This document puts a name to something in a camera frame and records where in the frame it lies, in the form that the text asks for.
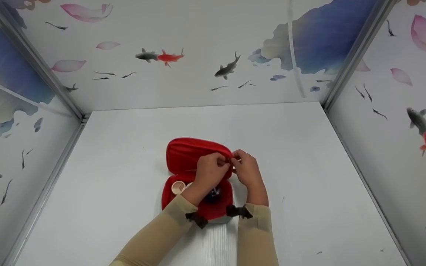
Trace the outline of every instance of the round container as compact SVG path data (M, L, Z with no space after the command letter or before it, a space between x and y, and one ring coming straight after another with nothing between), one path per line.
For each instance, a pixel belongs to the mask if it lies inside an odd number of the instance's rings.
M175 195L178 195L182 193L182 191L185 189L186 185L182 181L176 181L172 184L172 193Z

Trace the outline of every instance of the person's right hand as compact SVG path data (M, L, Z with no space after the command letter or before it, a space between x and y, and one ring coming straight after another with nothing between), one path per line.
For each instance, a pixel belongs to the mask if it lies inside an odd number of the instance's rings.
M235 167L233 172L236 173L240 182L245 185L248 189L264 185L262 182L261 172L257 161L252 155L244 152L243 150L237 150L233 152L231 163Z

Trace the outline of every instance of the beige arm sleeve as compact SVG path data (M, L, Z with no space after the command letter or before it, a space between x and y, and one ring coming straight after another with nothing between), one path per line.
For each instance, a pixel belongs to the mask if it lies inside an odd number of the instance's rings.
M278 266L271 210L249 203L245 207L253 218L240 217L238 223L238 266Z
M187 233L193 222L185 214L198 208L181 195L125 245L110 266L157 266Z

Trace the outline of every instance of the white surface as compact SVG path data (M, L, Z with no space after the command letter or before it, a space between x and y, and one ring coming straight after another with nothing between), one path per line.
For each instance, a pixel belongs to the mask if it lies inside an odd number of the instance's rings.
M48 107L68 112L57 98L52 99ZM0 118L8 113L5 101L0 99ZM34 123L41 117L44 120L36 133ZM12 128L0 137L0 174L3 175L0 179L0 204L7 184L12 180L6 201L0 205L0 265L78 125L74 118L59 116L42 108L32 116L16 111ZM24 155L25 168L21 170L21 153L32 148L31 153Z
M165 149L184 136L257 158L281 265L404 265L318 103L94 112L17 265L108 265L159 213ZM195 227L165 265L234 265L236 227Z
M331 0L294 0L297 20L315 7ZM108 17L96 23L70 17L60 5L75 3L91 9L112 3ZM252 52L274 36L277 25L288 22L288 0L52 0L35 2L34 10L18 10L29 40L49 67L61 59L86 60L75 72L55 72L64 86L76 83L71 95L82 109L93 110L164 108L250 103L277 103L322 100L328 88L315 79L334 79L334 75L302 74L307 98L302 98L294 71L280 68L280 59L253 66ZM68 27L62 31L45 22ZM121 45L109 51L96 49L100 42L116 41ZM180 54L185 57L171 63L147 62L135 58L145 48L148 52ZM220 65L241 58L228 80L215 77ZM113 72L117 76L95 74ZM122 79L121 76L136 72ZM287 78L270 81L274 75ZM110 77L106 80L93 80ZM252 80L256 86L238 86ZM320 92L310 92L311 86ZM228 88L210 91L220 86Z
M407 108L426 109L426 52L412 42L410 29L415 15L426 18L426 2L397 4L380 29L364 60L371 68L356 73L330 113L351 150L389 223L413 265L426 265L426 153L417 128L409 128ZM391 68L409 75L413 86L398 83ZM363 100L362 83L373 97ZM372 108L384 113L375 115Z

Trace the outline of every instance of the hand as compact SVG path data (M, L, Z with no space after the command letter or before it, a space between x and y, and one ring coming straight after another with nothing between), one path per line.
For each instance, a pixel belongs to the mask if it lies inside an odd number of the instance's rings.
M231 159L231 163L234 166L233 172L236 173L243 185L248 189L264 185L259 166L252 155L242 150L237 150L233 152L233 157L234 158Z
M246 202L269 206L266 186L262 181L256 159L242 150L233 152L233 157L231 158L231 163L234 166L233 172L236 173L239 181L247 188Z
M214 189L230 168L226 158L220 153L200 157L196 163L196 176L193 184L182 192L182 196L198 206L203 198Z

